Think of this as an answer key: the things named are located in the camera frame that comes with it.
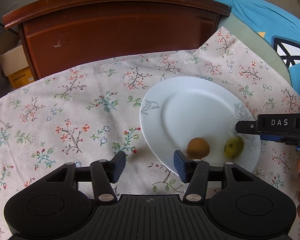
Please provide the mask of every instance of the table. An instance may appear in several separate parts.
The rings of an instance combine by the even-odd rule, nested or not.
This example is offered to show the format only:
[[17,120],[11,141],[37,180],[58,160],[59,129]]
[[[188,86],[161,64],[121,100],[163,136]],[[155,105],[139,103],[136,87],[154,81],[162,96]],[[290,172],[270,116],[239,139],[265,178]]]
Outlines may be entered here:
[[[300,97],[293,88],[225,28],[195,51],[111,58],[38,80],[0,99],[0,239],[11,235],[3,217],[6,201],[66,162],[88,166],[122,150],[128,157],[114,185],[118,196],[182,197],[186,185],[151,153],[139,125],[147,90],[182,75],[225,87],[255,118],[261,113],[300,113]],[[244,106],[238,111],[244,112]],[[298,204],[298,157],[292,146],[262,141],[254,174]],[[207,196],[217,190],[209,189]],[[300,239],[298,217],[289,236]]]

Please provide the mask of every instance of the green leaf print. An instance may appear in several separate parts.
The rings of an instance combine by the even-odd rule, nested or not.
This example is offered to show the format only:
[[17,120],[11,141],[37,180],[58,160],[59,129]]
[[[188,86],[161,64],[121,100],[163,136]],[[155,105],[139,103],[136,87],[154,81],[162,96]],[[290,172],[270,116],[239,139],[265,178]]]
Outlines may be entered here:
[[128,100],[129,101],[127,101],[127,103],[130,103],[130,102],[135,102],[134,104],[133,104],[133,107],[137,107],[137,106],[141,106],[141,98],[137,98],[136,100],[133,100],[133,96],[128,96]]
[[21,101],[19,99],[16,100],[15,97],[12,98],[12,101],[8,103],[8,106],[13,106],[13,110],[20,106]]
[[29,143],[32,143],[30,133],[28,133],[27,135],[25,135],[25,133],[20,134],[20,130],[18,130],[17,131],[17,135],[15,137],[18,138],[17,139],[17,143],[25,143],[25,144],[27,144],[27,141]]
[[111,93],[110,91],[106,91],[106,95],[105,96],[102,96],[100,95],[99,98],[93,100],[93,102],[90,102],[89,103],[89,106],[86,107],[86,109],[90,110],[91,108],[93,107],[97,107],[99,105],[103,105],[105,108],[104,108],[104,111],[105,112],[110,112],[112,109],[116,110],[115,106],[118,105],[118,99],[110,102],[111,100],[111,97],[114,96],[114,95],[117,95],[118,92],[115,92],[115,93]]

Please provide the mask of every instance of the brown round fruit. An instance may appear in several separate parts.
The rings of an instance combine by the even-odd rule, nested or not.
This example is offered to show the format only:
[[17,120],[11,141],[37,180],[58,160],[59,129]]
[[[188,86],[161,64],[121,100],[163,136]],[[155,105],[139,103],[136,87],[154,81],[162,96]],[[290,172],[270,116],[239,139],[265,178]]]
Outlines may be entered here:
[[210,145],[209,143],[203,138],[193,138],[187,147],[187,155],[188,157],[193,159],[202,159],[208,156],[210,152]]

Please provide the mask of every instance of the pink flower print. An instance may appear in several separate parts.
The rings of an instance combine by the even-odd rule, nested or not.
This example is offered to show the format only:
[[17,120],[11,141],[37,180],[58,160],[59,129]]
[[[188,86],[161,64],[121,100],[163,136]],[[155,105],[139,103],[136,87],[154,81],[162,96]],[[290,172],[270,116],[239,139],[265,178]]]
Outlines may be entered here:
[[75,75],[78,73],[77,70],[72,70],[72,69],[70,69],[70,71],[71,71],[73,74],[75,74]]
[[71,121],[68,119],[68,120],[66,121],[66,127],[69,127],[69,125],[71,125]]
[[60,137],[60,140],[63,141],[63,142],[65,142],[67,138],[68,138],[68,135],[63,134],[63,135]]
[[60,133],[61,130],[62,128],[60,126],[57,126],[57,128],[55,129],[56,133]]
[[82,130],[84,132],[87,132],[89,130],[90,126],[88,124],[85,124],[83,127],[82,127]]

